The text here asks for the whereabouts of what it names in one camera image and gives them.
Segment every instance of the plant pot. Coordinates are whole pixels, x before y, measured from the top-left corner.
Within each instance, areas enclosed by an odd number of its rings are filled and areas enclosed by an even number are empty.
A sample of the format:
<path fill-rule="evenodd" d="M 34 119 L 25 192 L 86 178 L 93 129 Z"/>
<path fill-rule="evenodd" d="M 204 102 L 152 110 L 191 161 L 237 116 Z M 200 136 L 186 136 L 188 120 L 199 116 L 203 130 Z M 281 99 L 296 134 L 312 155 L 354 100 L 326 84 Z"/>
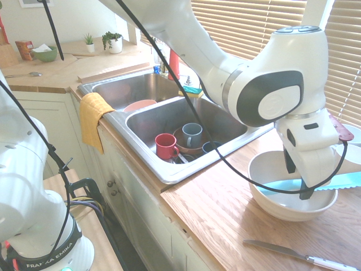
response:
<path fill-rule="evenodd" d="M 111 54 L 119 54 L 123 49 L 123 40 L 119 38 L 117 41 L 111 40 L 112 48 L 109 49 Z"/>
<path fill-rule="evenodd" d="M 94 43 L 92 43 L 92 44 L 87 44 L 87 45 L 86 45 L 86 48 L 88 49 L 88 52 L 90 52 L 90 53 L 95 52 Z"/>

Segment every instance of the sink basin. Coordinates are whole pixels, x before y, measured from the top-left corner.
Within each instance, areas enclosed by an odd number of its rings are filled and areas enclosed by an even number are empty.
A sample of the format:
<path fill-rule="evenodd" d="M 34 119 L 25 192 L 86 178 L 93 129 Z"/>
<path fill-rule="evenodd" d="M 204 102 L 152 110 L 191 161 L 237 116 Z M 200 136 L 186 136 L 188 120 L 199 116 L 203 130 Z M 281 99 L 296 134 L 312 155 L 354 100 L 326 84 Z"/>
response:
<path fill-rule="evenodd" d="M 170 81 L 152 71 L 84 84 L 79 87 L 83 94 L 98 92 L 116 111 L 104 118 L 127 141 L 152 172 L 167 184 L 175 184 L 219 160 L 215 151 L 197 154 L 184 163 L 182 159 L 162 160 L 156 155 L 155 137 L 161 133 L 173 134 L 186 123 L 196 119 L 178 88 Z M 133 112 L 123 109 L 141 99 L 155 99 L 158 103 Z M 222 155 L 227 155 L 273 128 L 273 124 L 248 127 L 204 95 L 191 98 L 191 102 Z"/>
<path fill-rule="evenodd" d="M 152 70 L 106 79 L 80 86 L 83 94 L 97 92 L 115 110 L 124 110 L 140 100 L 161 102 L 178 96 L 178 87 Z"/>

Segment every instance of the cup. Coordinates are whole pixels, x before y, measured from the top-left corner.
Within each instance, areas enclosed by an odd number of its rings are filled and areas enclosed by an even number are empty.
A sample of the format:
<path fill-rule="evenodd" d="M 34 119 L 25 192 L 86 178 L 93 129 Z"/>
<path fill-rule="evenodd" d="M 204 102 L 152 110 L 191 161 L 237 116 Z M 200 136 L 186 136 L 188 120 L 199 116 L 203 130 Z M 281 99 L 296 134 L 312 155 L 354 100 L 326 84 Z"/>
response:
<path fill-rule="evenodd" d="M 222 144 L 217 142 L 217 141 L 214 141 L 214 144 L 216 145 L 216 147 L 220 147 Z M 203 153 L 204 154 L 207 154 L 209 153 L 210 151 L 213 151 L 214 148 L 212 147 L 212 144 L 208 141 L 206 143 L 203 144 L 203 147 L 202 147 L 202 150 L 203 150 Z"/>
<path fill-rule="evenodd" d="M 157 156 L 167 160 L 179 155 L 179 149 L 175 146 L 177 139 L 172 134 L 159 134 L 156 136 Z"/>
<path fill-rule="evenodd" d="M 182 128 L 187 148 L 198 148 L 201 145 L 203 128 L 198 123 L 187 123 Z"/>
<path fill-rule="evenodd" d="M 343 124 L 343 126 L 354 135 L 354 139 L 348 141 L 348 144 L 361 147 L 361 129 L 349 124 Z"/>

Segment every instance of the knife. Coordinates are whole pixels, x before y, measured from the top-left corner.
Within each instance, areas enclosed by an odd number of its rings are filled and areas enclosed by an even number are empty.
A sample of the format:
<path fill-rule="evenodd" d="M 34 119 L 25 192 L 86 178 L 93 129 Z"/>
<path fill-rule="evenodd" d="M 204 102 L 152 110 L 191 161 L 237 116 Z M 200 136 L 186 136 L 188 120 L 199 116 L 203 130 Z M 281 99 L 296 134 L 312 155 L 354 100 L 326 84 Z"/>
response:
<path fill-rule="evenodd" d="M 311 257 L 311 256 L 303 256 L 299 253 L 297 253 L 294 250 L 291 250 L 290 248 L 287 247 L 282 247 L 282 246 L 278 246 L 276 244 L 270 244 L 270 243 L 266 243 L 266 242 L 262 242 L 262 241 L 258 241 L 258 240 L 248 240 L 245 239 L 243 240 L 244 243 L 247 244 L 253 244 L 255 246 L 259 246 L 259 247 L 263 247 L 266 248 L 268 250 L 273 250 L 276 252 L 280 252 L 289 256 L 293 256 L 296 258 L 299 258 L 301 260 L 305 260 L 308 261 L 309 263 L 318 265 L 320 267 L 324 267 L 324 268 L 328 268 L 330 270 L 335 270 L 335 271 L 361 271 L 358 270 L 354 267 L 350 267 L 344 264 L 339 264 L 339 263 L 335 263 L 334 261 L 328 261 L 328 260 L 324 260 L 322 258 L 318 258 L 318 257 Z"/>
<path fill-rule="evenodd" d="M 282 189 L 289 191 L 298 190 L 301 187 L 301 179 L 275 181 L 275 182 L 264 183 L 264 185 L 275 189 Z M 317 187 L 315 191 L 326 190 L 326 189 L 345 189 L 345 188 L 353 188 L 357 186 L 361 186 L 361 172 L 335 175 L 331 179 L 331 183 L 329 185 Z M 271 190 L 267 190 L 261 187 L 258 187 L 258 189 L 265 196 L 277 194 L 277 192 L 273 192 Z"/>

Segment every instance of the knife handle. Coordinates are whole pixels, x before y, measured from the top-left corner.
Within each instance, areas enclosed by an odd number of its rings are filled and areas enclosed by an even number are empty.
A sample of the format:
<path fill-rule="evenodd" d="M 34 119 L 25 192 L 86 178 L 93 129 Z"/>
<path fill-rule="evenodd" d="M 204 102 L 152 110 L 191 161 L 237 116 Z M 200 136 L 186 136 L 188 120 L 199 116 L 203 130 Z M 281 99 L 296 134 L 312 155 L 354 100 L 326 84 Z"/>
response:
<path fill-rule="evenodd" d="M 354 267 L 350 267 L 344 264 L 335 263 L 334 261 L 328 261 L 317 257 L 308 257 L 309 260 L 313 260 L 315 265 L 325 267 L 335 271 L 358 271 Z"/>

